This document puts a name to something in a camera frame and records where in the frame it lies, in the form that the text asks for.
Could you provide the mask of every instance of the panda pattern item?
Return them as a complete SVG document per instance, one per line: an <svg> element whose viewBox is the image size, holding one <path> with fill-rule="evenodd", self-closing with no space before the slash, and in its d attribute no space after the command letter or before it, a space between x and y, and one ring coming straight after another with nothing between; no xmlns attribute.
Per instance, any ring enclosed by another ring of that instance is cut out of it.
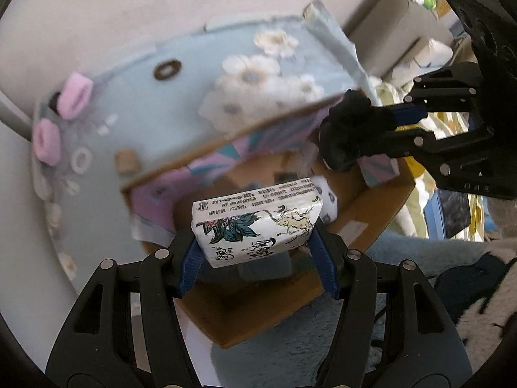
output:
<svg viewBox="0 0 517 388"><path fill-rule="evenodd" d="M320 194L323 201L322 210L320 212L320 219L325 224L332 223L338 218L338 198L335 196L332 189L330 189L327 179L323 176L311 177L316 190Z"/></svg>

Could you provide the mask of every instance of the pink hair tie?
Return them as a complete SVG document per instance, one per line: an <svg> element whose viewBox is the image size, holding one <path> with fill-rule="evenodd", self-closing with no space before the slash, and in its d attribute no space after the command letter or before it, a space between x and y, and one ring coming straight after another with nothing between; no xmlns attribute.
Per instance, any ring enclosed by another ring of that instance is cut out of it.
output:
<svg viewBox="0 0 517 388"><path fill-rule="evenodd" d="M93 81L73 72L66 80L58 98L58 112L62 118L67 121L77 118L90 101L93 88Z"/></svg>
<svg viewBox="0 0 517 388"><path fill-rule="evenodd" d="M58 126L50 119L43 118L34 127L33 148L41 162L50 166L56 166L59 163L61 135Z"/></svg>

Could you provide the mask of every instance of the metal pin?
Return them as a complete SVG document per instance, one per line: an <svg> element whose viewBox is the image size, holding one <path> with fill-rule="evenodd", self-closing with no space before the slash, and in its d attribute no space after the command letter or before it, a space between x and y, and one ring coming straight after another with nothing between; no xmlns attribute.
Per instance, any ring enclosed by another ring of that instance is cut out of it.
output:
<svg viewBox="0 0 517 388"><path fill-rule="evenodd" d="M423 146L423 138L420 137L419 135L415 137L413 142L415 143L415 146L417 146L417 147L422 147Z"/></svg>
<svg viewBox="0 0 517 388"><path fill-rule="evenodd" d="M164 258L167 258L169 256L170 252L168 249L162 248L159 249L154 253L154 256L158 258L159 260L163 260Z"/></svg>
<svg viewBox="0 0 517 388"><path fill-rule="evenodd" d="M451 174L451 168L448 164L444 163L442 166L440 166L440 173L443 176L449 176Z"/></svg>
<svg viewBox="0 0 517 388"><path fill-rule="evenodd" d="M408 271L413 271L417 267L417 265L411 260L404 261L402 266Z"/></svg>
<svg viewBox="0 0 517 388"><path fill-rule="evenodd" d="M107 259L100 263L100 267L103 270L109 270L111 267L113 267L114 264L115 262L113 260Z"/></svg>
<svg viewBox="0 0 517 388"><path fill-rule="evenodd" d="M351 260L358 260L359 258L361 258L361 253L355 249L351 249L348 251L348 254L346 254L346 256Z"/></svg>

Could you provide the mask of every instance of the white wall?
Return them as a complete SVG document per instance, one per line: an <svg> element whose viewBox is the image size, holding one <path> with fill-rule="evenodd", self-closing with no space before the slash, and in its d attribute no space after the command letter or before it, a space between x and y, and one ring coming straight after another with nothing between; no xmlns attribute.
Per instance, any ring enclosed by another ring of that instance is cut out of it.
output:
<svg viewBox="0 0 517 388"><path fill-rule="evenodd" d="M44 370L77 295L58 262L42 201L32 189L30 143L2 123L0 165L0 312Z"/></svg>
<svg viewBox="0 0 517 388"><path fill-rule="evenodd" d="M0 90L32 115L35 98L106 50L185 33L215 15L299 14L309 1L13 0L0 22ZM323 2L344 25L363 0Z"/></svg>

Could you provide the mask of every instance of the open cardboard box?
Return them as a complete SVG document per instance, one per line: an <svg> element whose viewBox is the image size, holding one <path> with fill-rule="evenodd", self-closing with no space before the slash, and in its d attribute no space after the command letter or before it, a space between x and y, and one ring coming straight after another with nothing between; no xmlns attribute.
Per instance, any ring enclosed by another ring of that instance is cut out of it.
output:
<svg viewBox="0 0 517 388"><path fill-rule="evenodd" d="M296 116L316 112L324 105L315 104L308 111L297 112ZM122 195L128 207L131 208L131 188L156 178L160 173L183 167L227 141L216 142L211 147L188 154L184 159L126 186L122 189ZM173 205L171 219L175 229L190 226L194 201L241 192L251 183L261 187L273 185L275 173L286 171L289 156L292 156L292 152L252 154L247 161L237 164L211 184L185 195ZM351 247L365 252L401 209L414 188L413 177L404 160L399 161L399 167L400 176L371 189L364 183L359 167L345 174L336 173L329 171L322 159L317 159L313 165L314 174L325 176L338 197L339 216L328 226L329 230L339 233L352 220L367 223L366 229L351 243ZM148 253L161 248L148 242L143 242L143 246ZM197 281L179 303L206 336L222 348L229 348L276 325L322 292L317 271L310 269L284 279L242 281L236 285Z"/></svg>

